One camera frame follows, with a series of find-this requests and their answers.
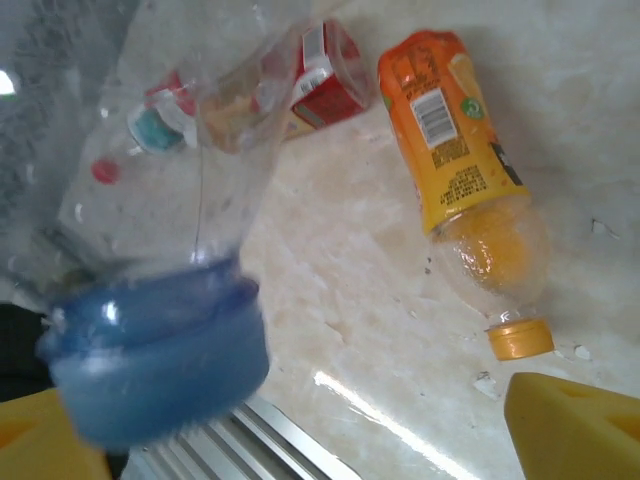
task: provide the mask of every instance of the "marble countertop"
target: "marble countertop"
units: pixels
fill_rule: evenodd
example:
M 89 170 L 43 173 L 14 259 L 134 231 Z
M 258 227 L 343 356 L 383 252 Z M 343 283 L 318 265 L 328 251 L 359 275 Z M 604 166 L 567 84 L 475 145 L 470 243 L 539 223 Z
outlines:
M 378 101 L 281 152 L 243 250 L 272 351 L 261 394 L 365 479 L 522 478 L 502 413 L 514 372 L 640 396 L 640 6 L 354 0 L 335 15 L 372 74 L 420 28 L 467 44 L 549 228 L 557 351 L 494 359 L 431 261 Z

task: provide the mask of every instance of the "yellow bottle cap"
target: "yellow bottle cap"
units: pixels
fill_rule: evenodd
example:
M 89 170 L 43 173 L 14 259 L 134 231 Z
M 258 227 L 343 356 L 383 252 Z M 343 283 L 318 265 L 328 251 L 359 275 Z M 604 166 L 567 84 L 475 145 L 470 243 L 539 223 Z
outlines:
M 492 328 L 489 342 L 500 361 L 533 357 L 555 350 L 551 330 L 544 318 L 526 318 Z

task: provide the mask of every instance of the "plastic bottle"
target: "plastic bottle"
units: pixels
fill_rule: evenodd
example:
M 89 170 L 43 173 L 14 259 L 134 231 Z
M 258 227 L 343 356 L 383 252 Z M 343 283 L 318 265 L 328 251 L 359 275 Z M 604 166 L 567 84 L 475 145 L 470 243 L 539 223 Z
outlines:
M 553 350 L 534 305 L 549 261 L 545 226 L 498 142 L 464 45 L 421 31 L 384 53 L 378 73 L 450 285 L 488 318 L 499 360 Z
M 21 46 L 16 65 L 29 68 L 16 69 L 20 91 L 0 104 L 9 119 L 0 259 L 49 312 L 38 353 L 75 429 L 123 450 L 227 413 L 266 377 L 258 285 L 238 251 L 273 169 L 311 19 L 297 0 L 163 0 L 135 16 L 109 8 L 83 19 L 108 18 L 104 31 L 76 38 L 75 17 L 56 24 L 74 42 L 64 52 L 77 60 L 74 84 L 39 60 L 42 42 Z M 88 65 L 74 57 L 84 45 L 98 48 Z M 102 108 L 94 87 L 110 70 L 118 90 Z M 256 92 L 262 106 L 249 122 L 232 106 Z M 34 104 L 44 125 L 29 116 Z M 231 127 L 211 128 L 212 112 Z M 158 136 L 166 127 L 175 135 Z M 102 160 L 118 169 L 96 181 Z

